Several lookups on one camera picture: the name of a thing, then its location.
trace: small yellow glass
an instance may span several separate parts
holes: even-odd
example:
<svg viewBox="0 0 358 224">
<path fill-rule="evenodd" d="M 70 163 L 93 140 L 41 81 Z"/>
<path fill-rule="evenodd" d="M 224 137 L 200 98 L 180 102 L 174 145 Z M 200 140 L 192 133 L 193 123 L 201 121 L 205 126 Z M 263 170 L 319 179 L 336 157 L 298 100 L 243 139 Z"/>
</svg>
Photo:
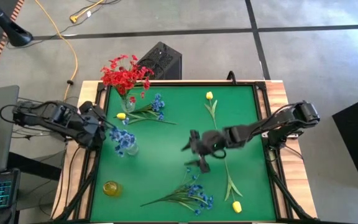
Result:
<svg viewBox="0 0 358 224">
<path fill-rule="evenodd" d="M 107 181 L 103 185 L 103 193 L 108 196 L 119 197 L 122 193 L 122 185 L 115 181 Z"/>
</svg>

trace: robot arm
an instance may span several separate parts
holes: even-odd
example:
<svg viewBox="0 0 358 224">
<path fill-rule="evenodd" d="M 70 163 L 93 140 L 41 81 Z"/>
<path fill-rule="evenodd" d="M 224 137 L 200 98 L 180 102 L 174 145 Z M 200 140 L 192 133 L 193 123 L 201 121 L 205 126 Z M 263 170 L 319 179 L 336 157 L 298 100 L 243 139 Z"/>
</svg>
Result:
<svg viewBox="0 0 358 224">
<path fill-rule="evenodd" d="M 226 127 L 223 131 L 211 130 L 200 134 L 196 130 L 190 131 L 188 144 L 182 149 L 190 149 L 193 154 L 199 155 L 199 160 L 190 161 L 185 165 L 199 166 L 202 172 L 209 172 L 209 165 L 205 156 L 212 155 L 217 159 L 226 156 L 224 149 L 243 147 L 254 136 L 268 132 L 269 146 L 280 149 L 287 137 L 301 128 L 310 128 L 320 120 L 317 111 L 311 103 L 299 102 L 283 106 L 270 117 L 250 125 Z"/>
<path fill-rule="evenodd" d="M 89 150 L 99 149 L 106 138 L 104 111 L 90 101 L 80 106 L 81 114 L 77 107 L 61 101 L 19 101 L 12 112 L 13 122 L 19 126 L 47 128 L 63 137 L 73 138 L 80 147 Z"/>
</svg>

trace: red artificial flowers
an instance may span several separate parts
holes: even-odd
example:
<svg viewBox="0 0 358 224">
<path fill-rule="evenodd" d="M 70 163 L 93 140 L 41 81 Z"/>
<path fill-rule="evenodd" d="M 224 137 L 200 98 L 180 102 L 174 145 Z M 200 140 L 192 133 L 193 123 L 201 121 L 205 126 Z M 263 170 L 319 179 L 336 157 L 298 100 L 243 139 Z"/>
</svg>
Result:
<svg viewBox="0 0 358 224">
<path fill-rule="evenodd" d="M 125 67 L 120 66 L 116 71 L 118 62 L 122 65 L 122 60 L 128 58 L 128 55 L 121 55 L 113 60 L 110 60 L 110 68 L 103 67 L 101 72 L 104 73 L 101 78 L 104 85 L 112 85 L 121 97 L 126 97 L 129 90 L 135 85 L 143 84 L 145 90 L 150 88 L 149 77 L 145 78 L 146 73 L 154 75 L 153 70 L 136 65 L 137 57 L 132 55 L 132 60 L 129 61 L 130 68 L 127 70 Z M 135 102 L 135 97 L 131 97 L 131 102 Z"/>
</svg>

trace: yellow flower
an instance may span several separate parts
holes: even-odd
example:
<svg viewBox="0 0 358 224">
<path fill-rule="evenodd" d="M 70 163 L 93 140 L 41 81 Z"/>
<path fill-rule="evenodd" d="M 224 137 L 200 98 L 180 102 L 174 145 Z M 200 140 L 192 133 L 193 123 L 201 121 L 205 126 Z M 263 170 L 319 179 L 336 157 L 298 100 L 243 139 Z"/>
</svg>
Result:
<svg viewBox="0 0 358 224">
<path fill-rule="evenodd" d="M 206 93 L 206 98 L 207 98 L 208 100 L 212 100 L 212 98 L 214 98 L 214 95 L 212 95 L 212 92 L 211 92 L 211 91 L 209 91 L 209 92 Z"/>
<path fill-rule="evenodd" d="M 233 209 L 236 213 L 241 212 L 241 204 L 240 202 L 233 202 Z"/>
<path fill-rule="evenodd" d="M 117 114 L 117 118 L 118 118 L 118 119 L 125 119 L 125 118 L 126 118 L 126 114 L 125 114 L 125 113 L 119 113 L 119 114 Z"/>
</svg>

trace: green mat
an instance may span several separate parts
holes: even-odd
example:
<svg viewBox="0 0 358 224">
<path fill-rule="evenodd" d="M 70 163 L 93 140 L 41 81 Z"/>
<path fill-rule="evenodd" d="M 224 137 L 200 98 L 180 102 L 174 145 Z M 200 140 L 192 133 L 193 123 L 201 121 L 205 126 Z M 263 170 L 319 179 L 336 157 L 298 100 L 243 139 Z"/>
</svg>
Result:
<svg viewBox="0 0 358 224">
<path fill-rule="evenodd" d="M 206 92 L 212 91 L 218 100 L 216 124 L 218 129 L 226 126 L 249 124 L 257 121 L 257 112 L 251 86 L 153 86 L 146 91 L 144 99 L 137 97 L 136 107 L 150 103 L 156 93 L 165 102 L 165 120 L 178 124 L 141 121 L 125 129 L 134 133 L 140 147 L 135 157 L 120 158 L 115 152 L 116 142 L 105 140 L 101 152 L 98 177 L 94 193 L 92 222 L 191 222 L 191 221 L 272 221 L 275 220 L 272 193 L 267 176 L 261 138 L 253 138 L 243 149 L 229 149 L 227 163 L 231 177 L 243 194 L 236 195 L 242 212 L 232 209 L 232 197 L 224 201 L 226 194 L 226 171 L 224 161 L 208 156 L 211 172 L 201 174 L 197 183 L 205 188 L 207 195 L 214 196 L 211 210 L 201 215 L 177 203 L 158 202 L 140 207 L 141 204 L 166 196 L 182 181 L 186 172 L 184 162 L 196 158 L 190 150 L 181 152 L 187 143 L 190 130 L 202 134 L 214 129 L 214 124 L 204 103 Z M 124 129 L 114 118 L 122 112 L 120 97 L 112 90 L 109 98 L 108 120 Z M 192 167 L 192 174 L 199 174 Z M 118 198 L 103 194 L 103 184 L 109 180 L 119 182 L 124 190 Z"/>
</svg>

